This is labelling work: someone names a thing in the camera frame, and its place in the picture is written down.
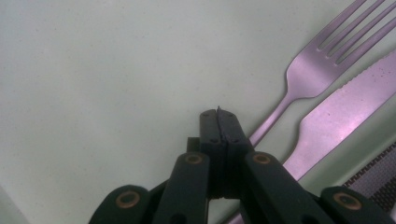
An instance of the silverware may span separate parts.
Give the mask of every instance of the silverware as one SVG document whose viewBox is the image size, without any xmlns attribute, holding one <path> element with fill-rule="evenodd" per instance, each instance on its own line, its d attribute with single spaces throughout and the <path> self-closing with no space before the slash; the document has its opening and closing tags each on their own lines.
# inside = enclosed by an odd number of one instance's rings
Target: silverware
<svg viewBox="0 0 396 224">
<path fill-rule="evenodd" d="M 268 133 L 293 101 L 301 98 L 316 97 L 324 92 L 337 78 L 344 74 L 353 63 L 396 26 L 396 18 L 393 18 L 350 54 L 347 54 L 357 41 L 396 8 L 396 2 L 394 2 L 340 47 L 340 43 L 343 43 L 346 36 L 378 6 L 385 2 L 385 0 L 378 0 L 362 12 L 359 17 L 350 23 L 342 32 L 331 39 L 330 42 L 326 43 L 331 34 L 363 5 L 364 2 L 365 0 L 356 0 L 352 3 L 320 31 L 320 33 L 318 33 L 317 36 L 315 36 L 294 58 L 287 70 L 288 91 L 286 95 L 274 112 L 249 138 L 254 147 L 259 144 L 262 138 Z"/>
<path fill-rule="evenodd" d="M 300 179 L 396 93 L 396 50 L 333 92 L 300 123 L 285 168 Z"/>
</svg>

